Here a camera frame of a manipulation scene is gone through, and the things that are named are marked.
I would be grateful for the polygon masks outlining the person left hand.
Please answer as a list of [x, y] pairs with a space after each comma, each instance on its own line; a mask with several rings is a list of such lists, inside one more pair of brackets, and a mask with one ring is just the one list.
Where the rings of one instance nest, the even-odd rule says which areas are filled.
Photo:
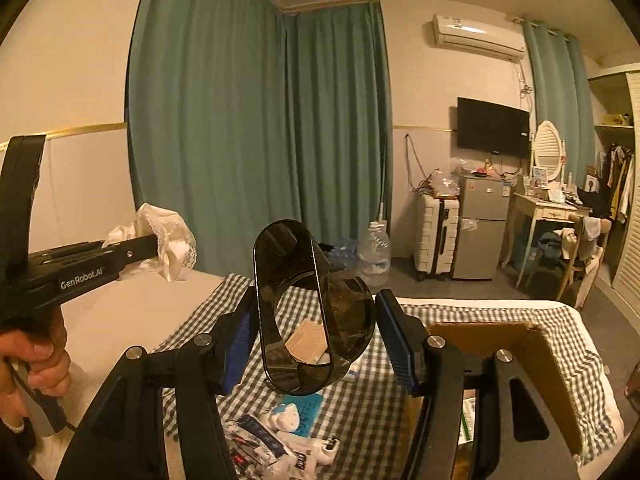
[[70, 355], [66, 351], [67, 332], [60, 307], [52, 311], [47, 335], [28, 334], [22, 330], [2, 328], [1, 352], [1, 419], [10, 429], [23, 426], [28, 416], [25, 404], [6, 360], [15, 358], [28, 364], [30, 388], [45, 396], [65, 396], [72, 385]]

